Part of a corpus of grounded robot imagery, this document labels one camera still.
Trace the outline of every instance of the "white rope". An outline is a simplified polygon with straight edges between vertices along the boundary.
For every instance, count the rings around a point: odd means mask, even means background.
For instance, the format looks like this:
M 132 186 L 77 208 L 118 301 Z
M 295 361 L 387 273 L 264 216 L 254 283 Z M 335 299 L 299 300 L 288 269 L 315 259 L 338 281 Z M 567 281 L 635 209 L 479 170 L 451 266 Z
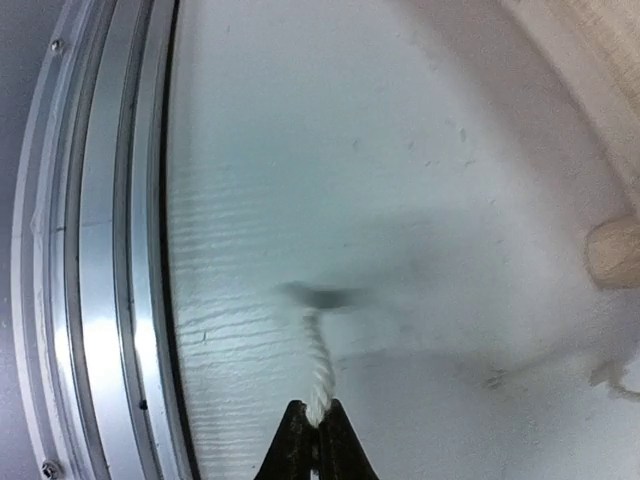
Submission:
M 320 329 L 320 312 L 316 309 L 305 313 L 304 330 L 309 339 L 309 354 L 314 362 L 314 384 L 307 404 L 307 420 L 318 428 L 325 414 L 331 408 L 331 400 L 336 389 L 336 375 L 331 363 L 331 354 Z

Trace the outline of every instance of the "black clamp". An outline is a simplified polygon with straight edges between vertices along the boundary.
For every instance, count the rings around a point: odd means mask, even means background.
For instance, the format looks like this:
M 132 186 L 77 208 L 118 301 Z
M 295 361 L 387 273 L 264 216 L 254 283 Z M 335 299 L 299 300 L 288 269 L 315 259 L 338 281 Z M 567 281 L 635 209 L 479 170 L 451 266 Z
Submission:
M 342 404 L 334 399 L 318 428 L 309 424 L 306 405 L 289 403 L 254 480 L 379 480 Z

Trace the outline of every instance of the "aluminum frame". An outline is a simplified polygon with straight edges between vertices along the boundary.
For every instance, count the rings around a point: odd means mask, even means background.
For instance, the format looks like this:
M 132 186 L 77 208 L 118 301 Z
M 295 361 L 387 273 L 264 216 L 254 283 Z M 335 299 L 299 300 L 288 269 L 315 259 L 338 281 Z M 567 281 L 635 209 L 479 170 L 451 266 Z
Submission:
M 47 478 L 190 479 L 160 276 L 159 162 L 175 0 L 68 0 L 23 142 L 11 286 Z

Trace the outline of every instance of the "wood grain texture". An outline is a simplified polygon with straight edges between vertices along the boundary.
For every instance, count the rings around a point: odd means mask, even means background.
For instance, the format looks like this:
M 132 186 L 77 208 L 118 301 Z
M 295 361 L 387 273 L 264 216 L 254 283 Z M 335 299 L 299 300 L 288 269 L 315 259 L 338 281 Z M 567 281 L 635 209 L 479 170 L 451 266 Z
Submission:
M 634 422 L 580 368 L 483 388 L 567 345 L 628 362 L 640 307 L 585 272 L 585 235 L 625 198 L 495 2 L 182 2 L 170 112 L 170 274 L 205 479 L 253 478 L 306 398 L 280 293 L 295 281 L 366 292 L 323 327 L 380 478 L 631 478 Z M 594 429 L 620 441 L 582 448 Z M 557 455 L 568 439 L 579 468 Z
M 502 0 L 563 78 L 640 207 L 640 4 Z
M 601 287 L 640 287 L 638 219 L 627 216 L 595 228 L 587 237 L 587 261 L 593 279 Z

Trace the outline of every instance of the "white surface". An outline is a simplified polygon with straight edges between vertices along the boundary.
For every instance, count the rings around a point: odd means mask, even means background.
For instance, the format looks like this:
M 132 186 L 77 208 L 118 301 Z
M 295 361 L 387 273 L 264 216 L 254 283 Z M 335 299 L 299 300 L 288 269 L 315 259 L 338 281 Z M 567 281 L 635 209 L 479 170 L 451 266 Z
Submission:
M 587 378 L 635 354 L 640 296 L 582 264 L 624 199 L 494 2 L 181 8 L 169 233 L 204 478 L 253 478 L 307 397 L 289 281 L 369 289 L 324 326 L 380 478 L 635 478 L 640 405 Z

